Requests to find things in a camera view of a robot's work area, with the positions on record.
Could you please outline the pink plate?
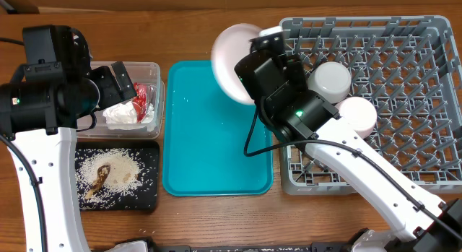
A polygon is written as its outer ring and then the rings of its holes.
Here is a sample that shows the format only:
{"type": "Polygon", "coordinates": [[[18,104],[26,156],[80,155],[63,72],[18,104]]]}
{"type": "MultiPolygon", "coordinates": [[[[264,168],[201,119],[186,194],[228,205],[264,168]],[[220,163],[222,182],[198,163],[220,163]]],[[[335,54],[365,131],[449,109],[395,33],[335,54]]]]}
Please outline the pink plate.
{"type": "Polygon", "coordinates": [[[250,53],[250,39],[257,38],[260,31],[255,25],[236,24],[222,31],[212,46],[212,70],[217,84],[229,98],[243,105],[252,105],[253,100],[234,68],[250,53]]]}

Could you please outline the red snack wrapper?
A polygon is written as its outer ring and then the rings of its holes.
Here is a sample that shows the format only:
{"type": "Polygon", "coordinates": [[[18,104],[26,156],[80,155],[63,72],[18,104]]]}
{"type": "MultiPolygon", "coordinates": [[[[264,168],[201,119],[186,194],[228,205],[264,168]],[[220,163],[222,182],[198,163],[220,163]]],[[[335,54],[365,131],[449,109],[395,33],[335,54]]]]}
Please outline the red snack wrapper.
{"type": "Polygon", "coordinates": [[[148,86],[140,83],[135,83],[134,89],[136,90],[137,96],[134,97],[131,102],[137,114],[137,122],[140,123],[144,119],[149,107],[149,89],[148,86]]]}

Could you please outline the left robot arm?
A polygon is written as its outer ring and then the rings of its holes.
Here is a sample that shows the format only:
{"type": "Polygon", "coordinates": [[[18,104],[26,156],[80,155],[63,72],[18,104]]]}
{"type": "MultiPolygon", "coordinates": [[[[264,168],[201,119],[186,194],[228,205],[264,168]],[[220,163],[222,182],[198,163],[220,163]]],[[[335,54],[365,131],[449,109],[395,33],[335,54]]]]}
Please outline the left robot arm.
{"type": "Polygon", "coordinates": [[[1,141],[17,171],[29,251],[87,251],[77,184],[77,121],[130,100],[121,62],[93,69],[83,34],[63,25],[26,27],[26,62],[1,86],[1,141]]]}

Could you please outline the white napkin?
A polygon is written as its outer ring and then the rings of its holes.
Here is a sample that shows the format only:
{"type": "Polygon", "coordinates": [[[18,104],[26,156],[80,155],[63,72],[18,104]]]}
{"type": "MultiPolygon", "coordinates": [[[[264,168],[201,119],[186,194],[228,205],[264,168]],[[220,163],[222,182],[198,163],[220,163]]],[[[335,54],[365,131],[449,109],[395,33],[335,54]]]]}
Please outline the white napkin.
{"type": "Polygon", "coordinates": [[[143,119],[138,122],[138,113],[132,102],[120,103],[103,111],[103,117],[110,130],[134,130],[148,126],[154,119],[154,106],[148,105],[143,119]]]}

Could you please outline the pink bowl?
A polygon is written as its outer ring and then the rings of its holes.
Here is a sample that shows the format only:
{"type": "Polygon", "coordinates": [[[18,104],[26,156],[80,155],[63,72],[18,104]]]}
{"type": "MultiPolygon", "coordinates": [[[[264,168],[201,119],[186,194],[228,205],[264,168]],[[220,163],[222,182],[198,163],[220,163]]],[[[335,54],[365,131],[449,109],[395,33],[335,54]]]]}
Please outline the pink bowl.
{"type": "Polygon", "coordinates": [[[378,119],[375,106],[363,97],[348,97],[337,103],[335,107],[339,110],[342,118],[362,138],[371,135],[378,119]]]}

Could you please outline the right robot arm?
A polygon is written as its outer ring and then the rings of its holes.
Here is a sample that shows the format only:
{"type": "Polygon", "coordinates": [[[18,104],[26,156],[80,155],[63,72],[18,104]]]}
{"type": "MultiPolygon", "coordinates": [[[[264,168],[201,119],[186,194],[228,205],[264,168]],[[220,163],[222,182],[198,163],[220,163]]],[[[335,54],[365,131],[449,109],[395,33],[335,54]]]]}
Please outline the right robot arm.
{"type": "Polygon", "coordinates": [[[350,251],[459,251],[461,200],[443,201],[400,173],[367,144],[322,95],[309,90],[301,60],[284,51],[281,32],[250,40],[235,72],[256,105],[254,118],[341,176],[387,222],[361,230],[350,251]]]}

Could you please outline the grey bowl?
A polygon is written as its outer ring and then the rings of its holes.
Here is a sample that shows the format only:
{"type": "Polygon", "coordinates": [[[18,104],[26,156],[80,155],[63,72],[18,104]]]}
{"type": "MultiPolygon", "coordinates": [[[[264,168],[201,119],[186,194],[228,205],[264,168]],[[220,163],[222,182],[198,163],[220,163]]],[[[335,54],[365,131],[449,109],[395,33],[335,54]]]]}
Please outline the grey bowl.
{"type": "Polygon", "coordinates": [[[317,92],[330,103],[339,103],[345,99],[351,83],[350,71],[334,61],[321,64],[308,77],[308,89],[317,92]]]}

